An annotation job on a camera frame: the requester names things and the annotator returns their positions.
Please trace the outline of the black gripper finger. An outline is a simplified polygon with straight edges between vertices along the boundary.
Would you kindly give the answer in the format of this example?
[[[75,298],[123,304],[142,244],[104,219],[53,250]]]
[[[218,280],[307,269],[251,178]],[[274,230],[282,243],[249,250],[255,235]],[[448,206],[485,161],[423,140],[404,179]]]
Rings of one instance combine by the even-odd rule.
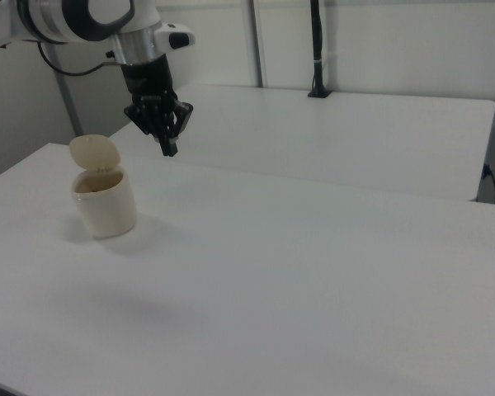
[[[168,119],[160,104],[159,97],[133,97],[133,102],[124,109],[124,113],[145,135],[152,135],[163,155],[169,157]]]
[[[194,106],[187,102],[174,101],[173,116],[174,121],[168,132],[168,156],[174,157],[177,154],[177,140],[181,132],[191,118]]]

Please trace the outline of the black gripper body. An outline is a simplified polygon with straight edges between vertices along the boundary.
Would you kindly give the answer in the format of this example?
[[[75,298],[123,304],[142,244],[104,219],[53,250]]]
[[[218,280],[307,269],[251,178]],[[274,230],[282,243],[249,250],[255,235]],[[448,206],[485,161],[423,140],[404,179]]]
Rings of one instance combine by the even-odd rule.
[[[121,65],[120,68],[132,102],[133,97],[159,97],[160,109],[168,119],[169,129],[174,121],[173,108],[177,94],[172,86],[167,56],[145,64]]]

